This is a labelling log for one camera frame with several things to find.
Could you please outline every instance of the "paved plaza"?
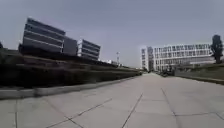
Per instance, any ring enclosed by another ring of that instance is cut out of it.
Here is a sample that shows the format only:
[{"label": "paved plaza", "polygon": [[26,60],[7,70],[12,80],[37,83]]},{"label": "paved plaza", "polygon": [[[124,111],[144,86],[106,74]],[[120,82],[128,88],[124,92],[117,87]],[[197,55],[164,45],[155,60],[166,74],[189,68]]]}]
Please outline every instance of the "paved plaza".
[{"label": "paved plaza", "polygon": [[146,74],[96,89],[0,101],[1,128],[224,128],[224,86]]}]

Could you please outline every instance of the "glass facade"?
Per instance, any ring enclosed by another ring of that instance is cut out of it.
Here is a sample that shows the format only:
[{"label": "glass facade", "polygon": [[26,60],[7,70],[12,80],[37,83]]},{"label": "glass facade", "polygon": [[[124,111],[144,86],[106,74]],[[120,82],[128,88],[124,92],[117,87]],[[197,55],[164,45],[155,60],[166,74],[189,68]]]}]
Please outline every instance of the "glass facade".
[{"label": "glass facade", "polygon": [[154,67],[165,69],[168,65],[213,62],[209,44],[174,45],[154,48]]},{"label": "glass facade", "polygon": [[34,19],[27,19],[23,36],[24,45],[54,52],[62,52],[64,38],[64,31]]},{"label": "glass facade", "polygon": [[100,46],[90,43],[86,40],[78,42],[78,56],[98,60],[100,54]]},{"label": "glass facade", "polygon": [[77,52],[78,52],[77,41],[66,37],[63,46],[63,53],[76,56]]}]

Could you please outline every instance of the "lamp post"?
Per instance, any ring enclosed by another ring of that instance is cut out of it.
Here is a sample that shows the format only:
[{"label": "lamp post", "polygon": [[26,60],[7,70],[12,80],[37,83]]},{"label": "lamp post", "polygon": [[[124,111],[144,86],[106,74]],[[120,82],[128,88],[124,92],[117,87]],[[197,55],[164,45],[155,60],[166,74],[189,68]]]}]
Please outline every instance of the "lamp post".
[{"label": "lamp post", "polygon": [[119,66],[119,52],[117,52],[117,64]]}]

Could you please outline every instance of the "overcast sky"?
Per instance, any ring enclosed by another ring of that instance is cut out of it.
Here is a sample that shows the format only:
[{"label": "overcast sky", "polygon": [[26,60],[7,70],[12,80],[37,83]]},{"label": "overcast sky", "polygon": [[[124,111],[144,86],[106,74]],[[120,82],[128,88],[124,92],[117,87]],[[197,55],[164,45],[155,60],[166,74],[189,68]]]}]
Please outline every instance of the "overcast sky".
[{"label": "overcast sky", "polygon": [[101,45],[100,59],[140,66],[142,45],[211,42],[224,34],[223,0],[0,0],[0,40],[17,49],[27,17]]}]

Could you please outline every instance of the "office building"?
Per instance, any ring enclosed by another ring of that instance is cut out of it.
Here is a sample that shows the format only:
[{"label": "office building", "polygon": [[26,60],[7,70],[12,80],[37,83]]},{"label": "office building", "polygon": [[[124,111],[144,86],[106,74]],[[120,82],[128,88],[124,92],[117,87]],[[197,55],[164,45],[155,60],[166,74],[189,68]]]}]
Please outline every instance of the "office building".
[{"label": "office building", "polygon": [[65,37],[63,45],[63,53],[71,56],[77,56],[77,52],[78,52],[77,41],[70,37]]},{"label": "office building", "polygon": [[[149,61],[145,60],[149,56],[149,52],[142,54],[142,67],[149,69]],[[167,69],[169,66],[175,65],[195,65],[214,63],[211,57],[211,50],[209,44],[186,44],[186,45],[169,45],[164,47],[153,47],[153,68],[161,71]]]},{"label": "office building", "polygon": [[28,18],[25,24],[23,45],[53,52],[62,52],[65,32]]},{"label": "office building", "polygon": [[152,47],[144,46],[141,48],[141,64],[142,68],[149,71],[153,70],[153,49]]},{"label": "office building", "polygon": [[86,59],[98,60],[99,54],[100,54],[99,45],[96,45],[83,39],[78,41],[78,56]]}]

